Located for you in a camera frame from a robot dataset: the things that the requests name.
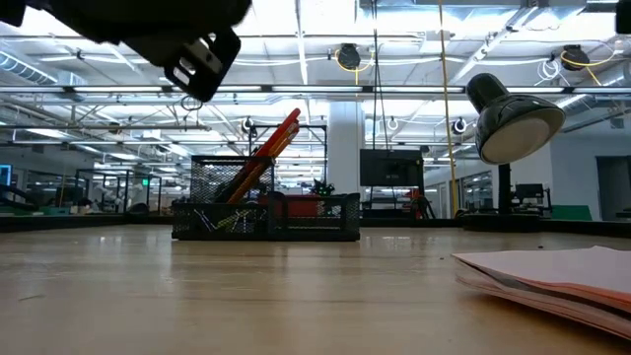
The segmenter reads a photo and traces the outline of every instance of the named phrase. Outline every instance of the pink paper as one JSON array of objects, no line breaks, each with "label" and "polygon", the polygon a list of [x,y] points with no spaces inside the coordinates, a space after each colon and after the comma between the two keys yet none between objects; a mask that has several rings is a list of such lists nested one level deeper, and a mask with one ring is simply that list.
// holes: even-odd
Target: pink paper
[{"label": "pink paper", "polygon": [[461,253],[454,257],[535,287],[631,312],[631,251],[593,247]]},{"label": "pink paper", "polygon": [[631,339],[631,321],[626,318],[581,303],[513,289],[466,264],[463,266],[456,281],[465,286]]}]

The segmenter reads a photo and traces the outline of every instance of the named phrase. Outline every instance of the green panel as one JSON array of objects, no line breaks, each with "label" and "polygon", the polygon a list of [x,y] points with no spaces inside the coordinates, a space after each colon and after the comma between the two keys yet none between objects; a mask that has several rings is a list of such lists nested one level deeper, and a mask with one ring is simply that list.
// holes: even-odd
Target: green panel
[{"label": "green panel", "polygon": [[572,205],[553,205],[552,219],[565,221],[592,221],[590,207]]}]

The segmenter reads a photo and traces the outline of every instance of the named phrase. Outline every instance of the yellow cable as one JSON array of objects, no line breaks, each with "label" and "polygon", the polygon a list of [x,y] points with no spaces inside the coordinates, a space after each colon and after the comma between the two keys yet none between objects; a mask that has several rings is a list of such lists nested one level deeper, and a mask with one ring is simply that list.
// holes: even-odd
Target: yellow cable
[{"label": "yellow cable", "polygon": [[445,31],[443,31],[443,0],[438,0],[439,16],[441,18],[441,57],[443,63],[443,92],[445,95],[445,127],[447,130],[447,149],[450,152],[450,168],[452,169],[452,210],[454,216],[458,210],[456,190],[456,167],[454,166],[454,150],[452,149],[452,133],[450,132],[450,104],[447,93],[447,55],[445,54]]},{"label": "yellow cable", "polygon": [[563,60],[564,62],[570,63],[570,64],[572,64],[572,65],[582,66],[582,67],[588,67],[588,68],[589,68],[589,67],[595,67],[595,66],[599,66],[599,65],[601,65],[601,64],[604,64],[604,63],[608,62],[609,60],[613,59],[613,57],[615,56],[615,52],[612,52],[610,57],[608,57],[608,58],[606,58],[606,59],[604,59],[604,60],[601,60],[600,62],[587,64],[587,63],[579,63],[579,62],[575,62],[575,61],[572,61],[572,60],[570,60],[570,59],[567,59],[567,58],[565,57],[565,53],[567,53],[567,51],[566,51],[566,50],[564,50],[564,51],[562,51],[562,52],[561,52],[561,60]]},{"label": "yellow cable", "polygon": [[338,53],[339,53],[339,49],[335,50],[335,63],[337,63],[337,65],[338,65],[340,68],[342,68],[342,70],[344,70],[344,71],[348,71],[348,72],[351,72],[351,73],[354,73],[354,72],[361,72],[361,71],[364,71],[364,70],[368,69],[368,67],[370,67],[370,66],[371,66],[371,64],[372,64],[372,62],[373,62],[373,57],[375,56],[375,54],[374,54],[374,53],[371,53],[371,61],[370,61],[368,64],[366,64],[366,66],[365,66],[365,67],[363,67],[362,69],[354,69],[354,70],[350,70],[350,69],[346,69],[346,68],[344,68],[344,67],[342,66],[342,64],[340,64],[340,63],[339,63],[339,59],[337,58],[337,54],[338,54]]},{"label": "yellow cable", "polygon": [[600,80],[596,77],[596,74],[594,74],[594,72],[592,71],[592,69],[590,69],[590,67],[585,68],[588,70],[588,72],[590,73],[590,75],[592,76],[592,78],[594,78],[594,81],[599,85],[602,86],[602,84],[600,83]]}]

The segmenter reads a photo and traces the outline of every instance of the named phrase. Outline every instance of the door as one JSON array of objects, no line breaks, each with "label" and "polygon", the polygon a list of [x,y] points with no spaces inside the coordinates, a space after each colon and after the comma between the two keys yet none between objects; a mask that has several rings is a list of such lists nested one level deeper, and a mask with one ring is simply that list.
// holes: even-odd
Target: door
[{"label": "door", "polygon": [[616,221],[616,213],[631,207],[627,157],[598,157],[598,199],[602,221]]}]

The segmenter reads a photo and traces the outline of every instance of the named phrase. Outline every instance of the lamp shade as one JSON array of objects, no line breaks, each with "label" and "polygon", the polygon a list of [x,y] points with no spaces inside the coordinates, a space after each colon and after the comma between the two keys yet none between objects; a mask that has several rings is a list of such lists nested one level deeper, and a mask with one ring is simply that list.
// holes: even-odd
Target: lamp shade
[{"label": "lamp shade", "polygon": [[557,105],[531,95],[511,95],[491,74],[474,76],[466,93],[480,114],[475,144],[488,164],[527,157],[549,142],[565,122],[565,112]]}]

